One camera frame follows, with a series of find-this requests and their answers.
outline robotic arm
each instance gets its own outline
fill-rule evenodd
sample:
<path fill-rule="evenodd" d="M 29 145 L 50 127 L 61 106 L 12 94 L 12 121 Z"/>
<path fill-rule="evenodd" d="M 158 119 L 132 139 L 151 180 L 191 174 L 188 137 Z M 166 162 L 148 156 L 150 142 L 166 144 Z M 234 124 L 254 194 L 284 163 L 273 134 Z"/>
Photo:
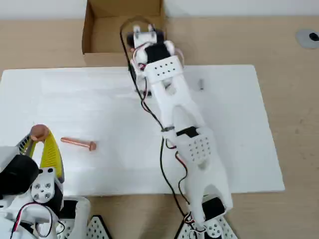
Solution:
<path fill-rule="evenodd" d="M 214 133 L 190 96 L 174 44 L 164 41 L 163 32 L 152 25 L 148 29 L 141 32 L 135 26 L 128 35 L 128 44 L 135 49 L 131 66 L 136 84 L 146 81 L 158 103 L 162 135 L 176 146 L 188 168 L 185 191 L 189 211 L 196 224 L 203 226 L 233 207 L 226 171 Z"/>
<path fill-rule="evenodd" d="M 38 142 L 44 143 L 40 167 L 32 156 Z M 63 217 L 64 170 L 51 131 L 38 124 L 14 147 L 0 147 L 0 236 L 7 239 L 56 239 L 56 223 Z M 75 202 L 74 232 L 69 238 L 86 238 L 90 203 Z"/>

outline white wall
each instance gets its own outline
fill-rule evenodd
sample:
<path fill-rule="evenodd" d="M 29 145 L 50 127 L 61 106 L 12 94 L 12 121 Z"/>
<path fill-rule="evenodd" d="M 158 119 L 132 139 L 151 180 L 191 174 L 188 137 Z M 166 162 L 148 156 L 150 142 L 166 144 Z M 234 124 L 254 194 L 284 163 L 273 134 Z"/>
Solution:
<path fill-rule="evenodd" d="M 82 18 L 86 0 L 0 0 L 0 19 Z M 169 16 L 318 15 L 319 0 L 165 0 Z"/>
<path fill-rule="evenodd" d="M 83 18 L 86 0 L 0 0 L 0 19 Z"/>
<path fill-rule="evenodd" d="M 319 15 L 319 0 L 165 0 L 169 16 Z"/>

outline wooden table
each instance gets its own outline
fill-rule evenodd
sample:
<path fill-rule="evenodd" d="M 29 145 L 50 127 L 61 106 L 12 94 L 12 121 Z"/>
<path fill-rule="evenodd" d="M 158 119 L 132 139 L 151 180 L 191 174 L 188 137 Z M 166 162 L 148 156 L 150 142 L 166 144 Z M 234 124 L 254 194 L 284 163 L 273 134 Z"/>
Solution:
<path fill-rule="evenodd" d="M 82 20 L 0 21 L 0 71 L 86 66 L 82 26 Z M 298 29 L 318 26 L 319 17 L 168 21 L 168 37 L 187 64 L 253 64 L 257 70 L 286 191 L 233 195 L 227 219 L 239 238 L 318 238 L 319 50 L 295 40 Z M 171 195 L 90 200 L 115 239 L 171 239 L 181 221 Z"/>

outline white paper sheet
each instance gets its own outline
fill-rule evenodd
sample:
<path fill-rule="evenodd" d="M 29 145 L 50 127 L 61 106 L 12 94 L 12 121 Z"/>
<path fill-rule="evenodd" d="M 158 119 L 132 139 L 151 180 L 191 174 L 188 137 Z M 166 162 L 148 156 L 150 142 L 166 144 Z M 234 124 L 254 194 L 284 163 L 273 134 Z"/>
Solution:
<path fill-rule="evenodd" d="M 186 66 L 185 77 L 215 132 L 231 191 L 284 190 L 254 67 Z M 154 99 L 148 103 L 158 115 Z M 126 67 L 5 71 L 0 112 L 0 145 L 16 145 L 36 123 L 50 127 L 66 195 L 170 193 L 159 167 L 160 129 L 141 109 Z M 61 143 L 63 136 L 96 141 L 97 150 Z M 177 187 L 184 170 L 173 151 L 164 152 L 164 167 Z"/>

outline copper bolt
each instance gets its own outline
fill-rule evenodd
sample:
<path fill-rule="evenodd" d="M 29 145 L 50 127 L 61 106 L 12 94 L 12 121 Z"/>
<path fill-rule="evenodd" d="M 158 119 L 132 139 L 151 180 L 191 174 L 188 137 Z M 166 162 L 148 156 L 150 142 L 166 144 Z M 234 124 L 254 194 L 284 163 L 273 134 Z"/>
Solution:
<path fill-rule="evenodd" d="M 62 137 L 61 141 L 64 143 L 70 143 L 77 146 L 88 148 L 90 151 L 93 151 L 96 149 L 96 143 L 93 141 L 88 142 L 88 141 L 83 141 L 83 140 L 79 140 L 75 138 L 67 138 L 67 137 Z"/>

